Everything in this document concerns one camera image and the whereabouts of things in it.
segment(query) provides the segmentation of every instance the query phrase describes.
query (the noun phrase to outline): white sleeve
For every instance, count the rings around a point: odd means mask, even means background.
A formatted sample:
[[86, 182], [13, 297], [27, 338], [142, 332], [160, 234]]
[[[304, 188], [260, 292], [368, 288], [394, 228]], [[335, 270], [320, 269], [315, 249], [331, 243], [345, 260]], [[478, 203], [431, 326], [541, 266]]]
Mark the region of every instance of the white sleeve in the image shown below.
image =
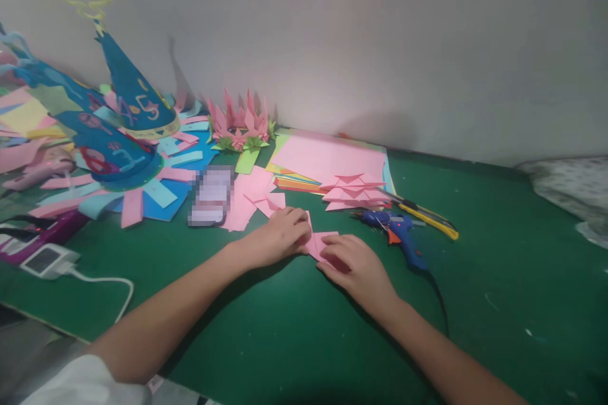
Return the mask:
[[67, 364], [22, 405], [148, 405], [150, 390], [116, 383], [103, 361], [87, 354]]

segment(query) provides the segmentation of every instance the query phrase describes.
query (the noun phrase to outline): green cutting mat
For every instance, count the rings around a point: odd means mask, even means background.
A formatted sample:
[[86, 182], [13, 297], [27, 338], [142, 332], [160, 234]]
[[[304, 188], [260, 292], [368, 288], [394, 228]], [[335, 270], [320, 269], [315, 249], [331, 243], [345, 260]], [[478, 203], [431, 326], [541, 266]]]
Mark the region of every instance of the green cutting mat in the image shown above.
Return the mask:
[[[258, 164], [266, 164], [270, 149]], [[236, 158], [222, 154], [213, 163]], [[604, 403], [608, 252], [584, 240], [575, 217], [537, 197], [513, 170], [396, 151], [389, 160], [400, 194], [460, 230], [457, 242], [431, 227], [414, 232], [445, 296], [454, 342], [533, 404], [577, 403], [573, 394], [580, 403]], [[0, 201], [0, 213], [26, 211], [45, 193], [11, 196]], [[310, 210], [315, 231], [364, 239], [398, 293], [443, 328], [431, 287], [408, 271], [384, 234], [348, 213], [325, 212], [319, 196], [286, 194], [289, 205]], [[172, 223], [145, 220], [127, 230], [107, 214], [67, 246], [82, 254], [82, 273], [133, 280], [133, 308], [265, 222], [258, 211], [245, 233], [191, 229], [188, 208]], [[72, 277], [47, 282], [0, 265], [1, 302], [85, 340], [112, 324], [126, 291]], [[233, 283], [163, 373], [225, 405], [420, 404], [428, 387], [407, 354], [309, 257]]]

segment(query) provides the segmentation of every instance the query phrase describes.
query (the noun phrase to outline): purple object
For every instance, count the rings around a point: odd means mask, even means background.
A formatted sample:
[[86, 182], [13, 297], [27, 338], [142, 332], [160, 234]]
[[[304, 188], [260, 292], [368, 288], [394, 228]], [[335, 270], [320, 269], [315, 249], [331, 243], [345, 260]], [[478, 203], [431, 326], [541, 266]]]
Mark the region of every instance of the purple object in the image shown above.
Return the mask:
[[77, 209], [63, 213], [57, 217], [57, 221], [47, 230], [39, 230], [40, 235], [24, 244], [13, 238], [0, 245], [0, 260], [5, 263], [20, 265], [31, 255], [38, 251], [44, 244], [63, 245], [70, 237], [82, 228], [90, 220]]

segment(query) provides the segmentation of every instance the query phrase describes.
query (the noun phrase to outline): yellow utility knife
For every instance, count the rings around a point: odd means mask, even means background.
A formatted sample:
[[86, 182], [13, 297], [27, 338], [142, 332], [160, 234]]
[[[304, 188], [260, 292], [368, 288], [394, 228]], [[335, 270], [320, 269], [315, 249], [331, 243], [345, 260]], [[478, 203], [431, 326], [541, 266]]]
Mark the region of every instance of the yellow utility knife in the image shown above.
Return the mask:
[[377, 187], [377, 189], [380, 190], [386, 196], [388, 196], [388, 198], [393, 201], [401, 210], [406, 211], [408, 214], [414, 215], [416, 218], [420, 218], [420, 220], [427, 223], [428, 225], [434, 226], [439, 231], [446, 233], [450, 239], [458, 239], [459, 234], [456, 230], [456, 227], [452, 225], [450, 221], [446, 218], [442, 217], [441, 215], [437, 215], [435, 212], [431, 212], [428, 209], [420, 207], [418, 204], [410, 201], [409, 199], [404, 199], [401, 196], [389, 193], [388, 191], [385, 191], [380, 187]]

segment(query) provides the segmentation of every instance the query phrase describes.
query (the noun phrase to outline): white wall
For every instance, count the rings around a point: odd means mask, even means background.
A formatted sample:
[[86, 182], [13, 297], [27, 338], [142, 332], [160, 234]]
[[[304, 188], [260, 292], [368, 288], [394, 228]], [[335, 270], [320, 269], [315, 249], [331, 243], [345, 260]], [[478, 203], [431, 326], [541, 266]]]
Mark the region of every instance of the white wall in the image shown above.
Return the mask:
[[[148, 80], [248, 87], [283, 124], [474, 161], [605, 153], [608, 0], [114, 0], [106, 26]], [[0, 0], [33, 52], [108, 81], [90, 21]]]

